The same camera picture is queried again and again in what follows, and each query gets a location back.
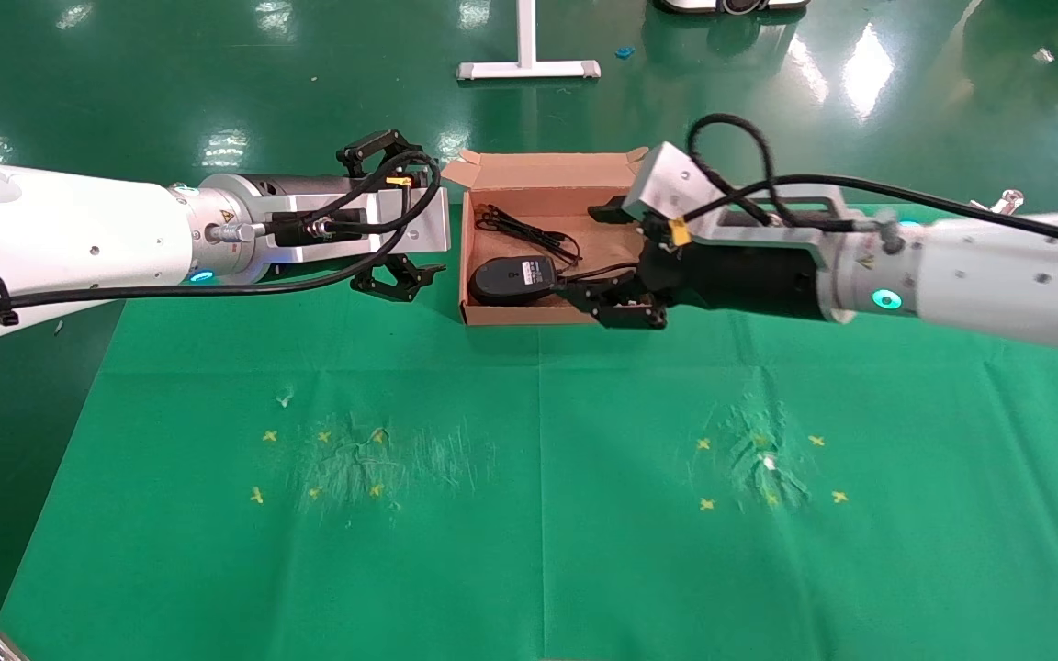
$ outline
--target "open cardboard box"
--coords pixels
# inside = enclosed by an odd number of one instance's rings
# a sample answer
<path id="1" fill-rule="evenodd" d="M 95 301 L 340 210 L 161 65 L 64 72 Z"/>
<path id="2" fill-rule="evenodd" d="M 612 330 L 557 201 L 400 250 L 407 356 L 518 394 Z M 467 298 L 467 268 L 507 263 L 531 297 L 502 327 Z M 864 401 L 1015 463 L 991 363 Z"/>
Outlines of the open cardboard box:
<path id="1" fill-rule="evenodd" d="M 574 271 L 587 272 L 638 259 L 643 238 L 632 225 L 601 225 L 588 206 L 625 196 L 635 180 L 641 147 L 625 154 L 477 154 L 463 150 L 443 168 L 445 179 L 467 188 L 462 196 L 462 247 L 459 251 L 459 315 L 468 326 L 592 324 L 558 296 L 528 306 L 482 306 L 471 300 L 468 279 L 487 260 L 542 254 L 536 246 L 476 229 L 476 206 L 495 205 L 542 229 L 569 234 L 582 247 Z"/>

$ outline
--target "box flap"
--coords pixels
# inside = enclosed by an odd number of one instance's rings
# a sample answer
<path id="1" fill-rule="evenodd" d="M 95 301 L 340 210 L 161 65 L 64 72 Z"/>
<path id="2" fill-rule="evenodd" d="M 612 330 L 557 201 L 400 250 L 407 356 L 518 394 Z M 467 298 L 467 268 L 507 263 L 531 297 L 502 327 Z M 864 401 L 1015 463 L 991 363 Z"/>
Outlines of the box flap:
<path id="1" fill-rule="evenodd" d="M 630 188 L 646 147 L 612 154 L 478 154 L 459 151 L 443 177 L 472 191 Z"/>

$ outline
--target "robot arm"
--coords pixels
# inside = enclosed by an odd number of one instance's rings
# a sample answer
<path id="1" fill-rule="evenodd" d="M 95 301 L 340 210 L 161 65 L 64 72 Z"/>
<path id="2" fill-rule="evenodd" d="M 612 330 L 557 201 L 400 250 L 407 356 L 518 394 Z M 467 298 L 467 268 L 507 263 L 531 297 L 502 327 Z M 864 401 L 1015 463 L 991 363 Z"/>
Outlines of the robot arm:
<path id="1" fill-rule="evenodd" d="M 601 222 L 639 224 L 647 240 L 636 272 L 567 284 L 562 295 L 608 327 L 663 328 L 668 307 L 692 305 L 836 324 L 856 313 L 914 316 L 1058 347 L 1058 239 L 982 220 L 870 219 L 847 208 L 836 185 L 777 191 L 786 205 L 810 208 L 797 213 L 805 222 L 759 225 L 724 205 L 686 223 L 724 192 L 663 143 L 628 196 L 591 209 Z M 769 192 L 750 200 L 768 205 Z M 1028 220 L 1058 226 L 1058 214 Z"/>
<path id="2" fill-rule="evenodd" d="M 450 247 L 446 196 L 434 166 L 382 172 L 364 187 L 361 164 L 382 150 L 388 163 L 413 153 L 421 158 L 407 162 L 430 163 L 389 130 L 339 151 L 349 177 L 215 175 L 194 188 L 0 166 L 0 335 L 134 292 L 175 296 L 182 283 L 208 294 L 274 293 L 288 289 L 255 283 L 290 264 L 353 255 L 377 258 L 359 269 L 354 289 L 411 301 L 442 268 L 413 267 L 406 253 Z M 341 208 L 325 210 L 338 200 Z M 373 232 L 413 204 L 423 208 L 398 234 Z M 395 284 L 373 279 L 378 267 Z M 91 300 L 12 305 L 52 292 Z"/>

